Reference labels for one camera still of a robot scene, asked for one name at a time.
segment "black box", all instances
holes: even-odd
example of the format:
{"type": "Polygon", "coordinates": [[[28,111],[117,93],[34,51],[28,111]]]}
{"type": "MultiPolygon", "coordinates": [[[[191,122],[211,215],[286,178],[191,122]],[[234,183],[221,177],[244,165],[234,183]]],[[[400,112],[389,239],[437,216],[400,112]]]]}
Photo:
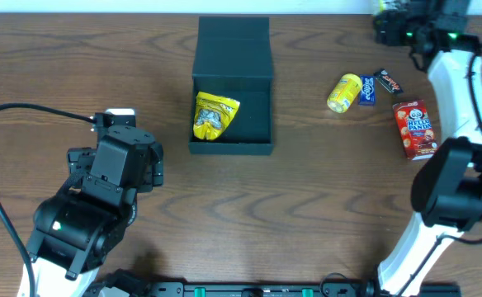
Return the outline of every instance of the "black box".
{"type": "Polygon", "coordinates": [[[272,55],[267,17],[199,18],[193,64],[191,153],[269,155],[272,142],[272,55]],[[240,102],[229,127],[214,141],[193,135],[198,92],[240,102]]]}

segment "yellow snack bag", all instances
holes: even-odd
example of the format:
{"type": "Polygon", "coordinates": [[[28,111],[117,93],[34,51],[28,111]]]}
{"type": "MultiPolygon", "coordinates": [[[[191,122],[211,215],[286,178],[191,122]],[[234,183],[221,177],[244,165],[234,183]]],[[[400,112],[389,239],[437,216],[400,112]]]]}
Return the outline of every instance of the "yellow snack bag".
{"type": "Polygon", "coordinates": [[[193,134],[198,139],[214,140],[230,125],[239,101],[206,92],[197,94],[193,134]]]}

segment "yellow cylinder container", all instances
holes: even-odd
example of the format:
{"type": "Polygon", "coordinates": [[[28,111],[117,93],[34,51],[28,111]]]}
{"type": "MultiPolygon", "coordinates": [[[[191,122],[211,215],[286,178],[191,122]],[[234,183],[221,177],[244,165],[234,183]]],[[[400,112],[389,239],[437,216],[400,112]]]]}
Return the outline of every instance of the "yellow cylinder container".
{"type": "Polygon", "coordinates": [[[327,98],[327,105],[337,113],[346,112],[361,90],[362,80],[355,74],[345,74],[327,98]]]}

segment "wooden table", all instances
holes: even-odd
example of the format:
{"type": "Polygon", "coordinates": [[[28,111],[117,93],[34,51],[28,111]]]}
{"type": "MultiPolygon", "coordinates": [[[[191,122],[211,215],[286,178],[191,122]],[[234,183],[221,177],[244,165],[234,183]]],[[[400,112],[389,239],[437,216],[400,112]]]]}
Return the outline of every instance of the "wooden table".
{"type": "MultiPolygon", "coordinates": [[[[408,48],[373,41],[369,16],[272,16],[276,148],[270,157],[190,155],[191,67],[198,16],[0,14],[0,104],[23,101],[86,116],[138,111],[165,152],[165,185],[139,196],[139,218],[99,276],[318,282],[331,271],[366,279],[409,221],[410,162],[392,99],[339,115],[327,95],[347,72],[387,68],[404,99],[437,104],[408,48]]],[[[470,32],[482,36],[482,18],[470,32]]],[[[68,175],[67,149],[95,145],[84,123],[35,111],[0,113],[0,198],[22,239],[37,205],[68,175]]],[[[473,237],[482,236],[482,224],[473,237]]],[[[21,280],[0,221],[0,296],[21,280]]],[[[482,296],[482,247],[453,244],[428,275],[482,296]]]]}

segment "red box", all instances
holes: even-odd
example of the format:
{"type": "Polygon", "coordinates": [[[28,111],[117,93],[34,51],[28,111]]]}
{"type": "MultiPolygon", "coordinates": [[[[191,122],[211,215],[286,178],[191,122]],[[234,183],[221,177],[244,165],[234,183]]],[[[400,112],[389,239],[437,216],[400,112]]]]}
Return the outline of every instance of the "red box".
{"type": "Polygon", "coordinates": [[[406,157],[410,160],[430,158],[437,150],[437,141],[424,101],[397,103],[393,111],[406,157]]]}

